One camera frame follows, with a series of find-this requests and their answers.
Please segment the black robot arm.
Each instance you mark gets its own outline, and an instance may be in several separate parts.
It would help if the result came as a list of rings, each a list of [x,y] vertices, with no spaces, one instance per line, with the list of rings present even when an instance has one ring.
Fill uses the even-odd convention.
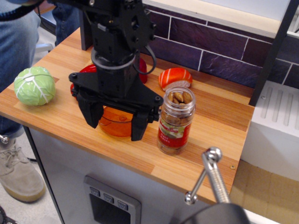
[[[159,119],[163,98],[140,80],[139,55],[150,50],[156,25],[140,0],[68,0],[86,16],[92,34],[95,73],[74,72],[72,94],[91,127],[104,108],[131,113],[131,140],[141,140],[148,123]]]

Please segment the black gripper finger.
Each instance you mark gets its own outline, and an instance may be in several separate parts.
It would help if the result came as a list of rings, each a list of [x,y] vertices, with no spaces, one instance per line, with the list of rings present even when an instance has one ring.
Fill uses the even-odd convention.
[[[93,93],[80,89],[77,95],[79,108],[89,126],[96,128],[104,109],[100,98]]]
[[[148,125],[148,112],[137,111],[133,115],[131,122],[131,140],[139,141],[143,138]]]

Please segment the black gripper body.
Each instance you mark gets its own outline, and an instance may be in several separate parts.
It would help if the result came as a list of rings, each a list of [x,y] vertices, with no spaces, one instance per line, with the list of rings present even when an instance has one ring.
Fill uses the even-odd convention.
[[[80,89],[84,89],[98,96],[103,107],[131,114],[147,111],[148,123],[159,119],[163,98],[141,82],[139,55],[130,58],[125,64],[113,64],[99,56],[92,56],[92,60],[97,72],[74,72],[69,75],[76,96]]]

